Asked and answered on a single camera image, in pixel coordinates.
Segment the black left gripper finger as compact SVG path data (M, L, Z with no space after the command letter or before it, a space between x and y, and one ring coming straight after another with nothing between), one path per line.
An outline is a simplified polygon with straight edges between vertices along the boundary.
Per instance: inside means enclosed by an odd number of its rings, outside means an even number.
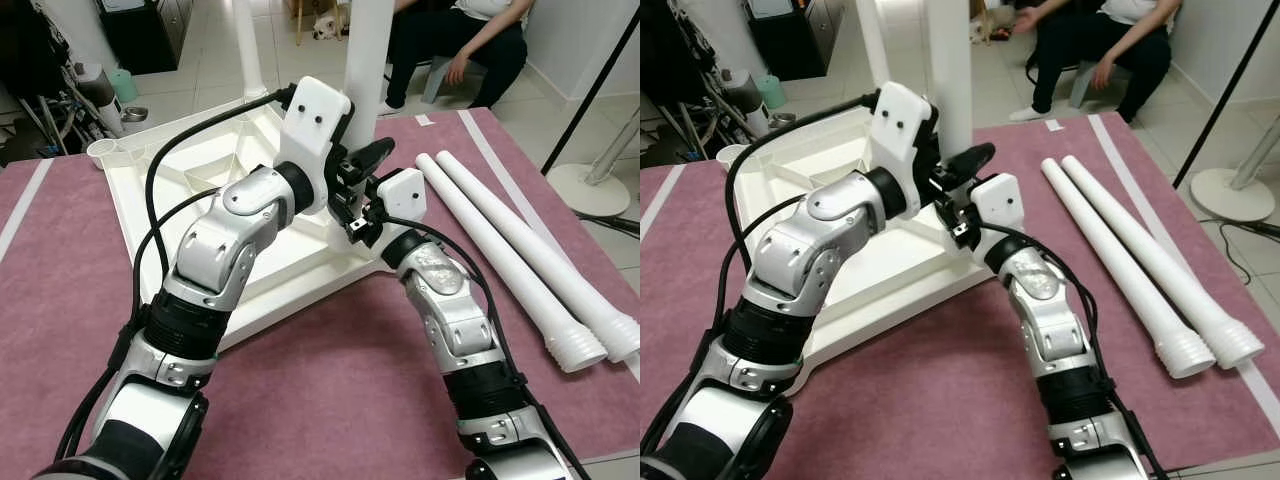
M380 138L352 151L347 157L347 177L372 177L394 147L393 138Z
M946 178L950 182L974 180L980 169L995 157L995 154L993 143L974 145L946 161Z

